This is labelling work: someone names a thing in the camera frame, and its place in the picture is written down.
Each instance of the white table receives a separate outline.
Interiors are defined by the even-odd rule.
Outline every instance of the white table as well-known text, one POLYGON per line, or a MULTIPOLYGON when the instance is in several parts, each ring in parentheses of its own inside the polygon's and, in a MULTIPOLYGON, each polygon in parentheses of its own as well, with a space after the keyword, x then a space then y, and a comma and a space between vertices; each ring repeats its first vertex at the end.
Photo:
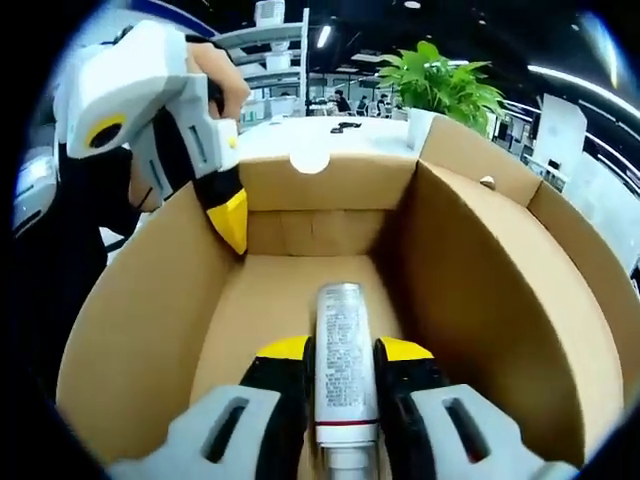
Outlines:
POLYGON ((244 160, 313 150, 327 154, 370 153, 415 158, 419 152, 417 148, 409 148, 408 131, 407 122, 385 118, 286 118, 275 124, 260 124, 240 135, 238 156, 244 160), (345 128, 343 133, 331 133, 331 129, 340 122, 361 123, 362 126, 345 128))

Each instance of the shelf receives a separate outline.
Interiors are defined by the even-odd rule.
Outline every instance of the shelf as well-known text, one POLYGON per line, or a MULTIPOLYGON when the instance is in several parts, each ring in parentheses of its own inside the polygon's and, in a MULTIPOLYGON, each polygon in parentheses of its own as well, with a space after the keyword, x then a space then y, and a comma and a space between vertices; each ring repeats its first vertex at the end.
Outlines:
POLYGON ((219 47, 231 50, 251 45, 264 45, 273 42, 291 42, 302 39, 303 22, 283 23, 268 27, 253 27, 235 32, 223 33, 212 40, 219 47))
POLYGON ((300 67, 291 67, 286 70, 264 71, 244 77, 249 87, 267 88, 275 86, 297 86, 300 84, 300 67))
MULTIPOLYGON (((300 58, 300 50, 288 50, 291 54, 291 59, 300 58)), ((272 52, 252 53, 251 55, 242 55, 239 57, 233 57, 233 63, 236 66, 250 65, 252 63, 265 63, 267 61, 267 55, 272 52)))

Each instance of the robotic arm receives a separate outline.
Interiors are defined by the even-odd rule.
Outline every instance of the robotic arm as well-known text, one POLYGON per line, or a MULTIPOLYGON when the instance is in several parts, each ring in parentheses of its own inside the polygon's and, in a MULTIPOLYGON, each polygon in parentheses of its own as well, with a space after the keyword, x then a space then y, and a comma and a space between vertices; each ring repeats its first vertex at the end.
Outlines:
MULTIPOLYGON (((310 421, 314 348, 310 337, 264 347, 240 385, 213 389, 171 423, 160 448, 139 460, 115 462, 110 476, 295 480, 310 421)), ((569 480, 576 475, 574 467, 531 452, 517 424, 471 387, 448 385, 429 351, 384 337, 374 353, 392 478, 569 480)), ((363 478, 361 471, 352 472, 339 478, 363 478)))
POLYGON ((87 57, 70 67, 56 105, 58 141, 69 157, 86 158, 128 143, 163 199, 193 181, 216 231, 244 253, 248 207, 234 151, 237 127, 233 120, 210 117, 209 79, 188 72, 185 35, 145 20, 115 45, 87 57), (161 115, 173 118, 183 155, 158 148, 154 121, 161 115))

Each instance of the product label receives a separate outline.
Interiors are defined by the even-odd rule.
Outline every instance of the product label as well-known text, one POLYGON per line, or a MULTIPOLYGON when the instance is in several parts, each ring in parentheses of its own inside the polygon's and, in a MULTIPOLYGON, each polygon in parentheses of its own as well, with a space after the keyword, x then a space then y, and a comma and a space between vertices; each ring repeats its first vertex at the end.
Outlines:
POLYGON ((327 372, 326 401, 329 407, 362 404, 363 351, 359 345, 360 292, 328 290, 326 297, 327 372))

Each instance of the red stripe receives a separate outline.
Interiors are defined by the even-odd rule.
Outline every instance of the red stripe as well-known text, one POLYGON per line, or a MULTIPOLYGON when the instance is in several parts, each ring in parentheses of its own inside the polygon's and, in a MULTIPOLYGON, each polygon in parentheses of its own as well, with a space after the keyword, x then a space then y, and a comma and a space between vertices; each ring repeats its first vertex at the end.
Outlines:
POLYGON ((316 427, 350 427, 353 425, 375 425, 378 419, 373 420, 338 420, 335 422, 316 422, 316 427))

